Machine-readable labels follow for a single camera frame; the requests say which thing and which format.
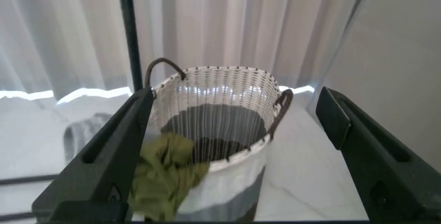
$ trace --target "white and gray basket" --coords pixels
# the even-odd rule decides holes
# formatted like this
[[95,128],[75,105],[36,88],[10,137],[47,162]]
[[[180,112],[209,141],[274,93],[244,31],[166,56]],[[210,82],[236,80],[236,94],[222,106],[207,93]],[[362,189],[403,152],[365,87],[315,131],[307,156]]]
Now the white and gray basket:
[[274,77],[248,67],[204,66],[181,70],[153,88],[149,125],[196,142],[192,163],[210,162],[203,181],[187,195],[176,221],[252,221],[267,162],[267,144],[293,93]]

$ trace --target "tile floor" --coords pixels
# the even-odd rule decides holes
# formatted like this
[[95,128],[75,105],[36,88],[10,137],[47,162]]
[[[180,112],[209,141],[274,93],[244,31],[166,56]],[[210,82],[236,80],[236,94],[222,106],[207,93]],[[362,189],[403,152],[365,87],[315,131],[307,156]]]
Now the tile floor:
[[[367,220],[343,157],[305,111],[310,96],[308,92],[295,96],[276,132],[256,221]],[[47,101],[30,105],[21,102],[24,100],[12,103],[11,99],[0,99],[4,113],[0,131],[9,138],[0,143],[0,179],[59,172],[64,166],[61,137],[67,124],[88,118],[94,111],[112,113],[126,98],[77,99],[57,108]],[[29,211],[30,203],[46,185],[0,186],[0,215]]]

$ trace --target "basket handle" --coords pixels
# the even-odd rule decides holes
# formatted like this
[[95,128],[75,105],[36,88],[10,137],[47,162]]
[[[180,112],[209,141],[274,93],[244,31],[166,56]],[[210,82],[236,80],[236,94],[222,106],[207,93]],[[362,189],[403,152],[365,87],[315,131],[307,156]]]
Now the basket handle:
[[160,63],[160,62],[166,62],[167,64],[171,65],[175,70],[177,70],[179,72],[179,74],[181,75],[181,80],[184,80],[185,77],[187,76],[185,74],[185,72],[182,71],[182,69],[180,69],[175,63],[173,63],[169,59],[159,58],[159,59],[153,60],[153,62],[151,62],[149,67],[147,68],[147,72],[145,73],[145,83],[144,83],[144,86],[151,86],[150,85],[150,77],[152,75],[153,67],[155,65],[157,65],[158,63]]
[[281,96],[278,97],[276,102],[274,103],[274,105],[281,104],[282,107],[280,109],[280,112],[276,116],[276,118],[274,118],[273,124],[268,129],[268,133],[269,133],[269,137],[271,138],[271,141],[274,138],[274,133],[276,132],[276,128],[278,127],[278,124],[282,121],[283,117],[285,116],[285,114],[287,113],[287,111],[289,109],[289,106],[291,105],[291,101],[292,101],[293,97],[294,97],[294,94],[292,93],[292,91],[290,89],[288,89],[288,90],[283,91]]

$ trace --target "green cloth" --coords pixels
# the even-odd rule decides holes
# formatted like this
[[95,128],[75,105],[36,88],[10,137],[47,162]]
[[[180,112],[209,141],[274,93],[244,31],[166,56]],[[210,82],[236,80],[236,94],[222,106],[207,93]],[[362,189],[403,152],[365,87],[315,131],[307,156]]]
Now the green cloth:
[[173,221],[192,187],[207,174],[209,163],[188,165],[194,142],[167,133],[143,144],[129,195],[134,212],[153,221]]

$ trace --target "wall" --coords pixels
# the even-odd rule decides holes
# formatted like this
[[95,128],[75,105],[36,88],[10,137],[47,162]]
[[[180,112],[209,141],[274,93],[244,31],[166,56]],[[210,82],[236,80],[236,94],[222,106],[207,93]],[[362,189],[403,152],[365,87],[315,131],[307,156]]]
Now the wall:
[[441,172],[440,41],[439,0],[362,0],[322,86],[347,95]]

